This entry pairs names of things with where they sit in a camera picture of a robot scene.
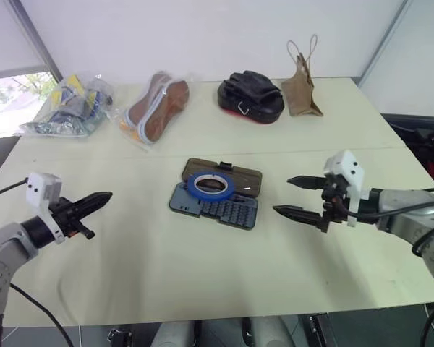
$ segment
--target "clear plastic bag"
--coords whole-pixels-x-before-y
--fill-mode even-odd
[[[33,121],[17,135],[84,137],[96,130],[113,103],[113,88],[99,76],[73,74],[50,93]]]
[[[189,83],[165,71],[156,72],[134,103],[114,108],[109,119],[137,145],[148,149],[159,141],[171,120],[190,98]]]

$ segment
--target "tape roll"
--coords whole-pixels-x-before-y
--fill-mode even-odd
[[[211,179],[223,184],[224,188],[218,192],[209,192],[198,186],[200,181]],[[221,201],[228,199],[234,193],[234,182],[219,172],[200,172],[192,175],[187,181],[188,192],[198,199],[204,201]]]

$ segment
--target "white wall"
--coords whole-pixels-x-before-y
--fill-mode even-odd
[[[434,116],[434,0],[413,0],[362,91],[382,113]]]
[[[5,2],[0,0],[0,72],[43,65]]]
[[[62,74],[90,69],[113,82],[158,69],[222,80],[254,69],[288,77],[286,41],[314,76],[360,76],[401,0],[22,0]]]

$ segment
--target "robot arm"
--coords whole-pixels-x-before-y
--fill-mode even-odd
[[[102,208],[110,192],[93,193],[76,202],[60,197],[61,180],[53,175],[32,173],[27,180],[26,199],[36,216],[21,224],[10,223],[0,228],[0,338],[1,321],[7,305],[8,290],[14,273],[38,255],[38,249],[66,237],[82,233],[91,239],[93,231],[80,220]]]
[[[362,190],[363,169],[349,151],[329,158],[325,177],[298,176],[289,183],[305,189],[322,189],[323,214],[301,207],[279,205],[273,208],[287,218],[317,226],[326,232],[330,222],[347,221],[375,224],[379,230],[409,242],[412,251],[423,258],[434,277],[434,194],[426,191]],[[424,204],[424,208],[411,209]]]

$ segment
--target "blue tape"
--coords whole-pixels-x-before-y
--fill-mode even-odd
[[[220,192],[207,192],[197,186],[197,183],[203,179],[214,179],[221,182],[225,188]],[[219,172],[205,171],[195,173],[187,180],[187,191],[198,199],[204,201],[221,201],[228,199],[234,193],[234,182]]]

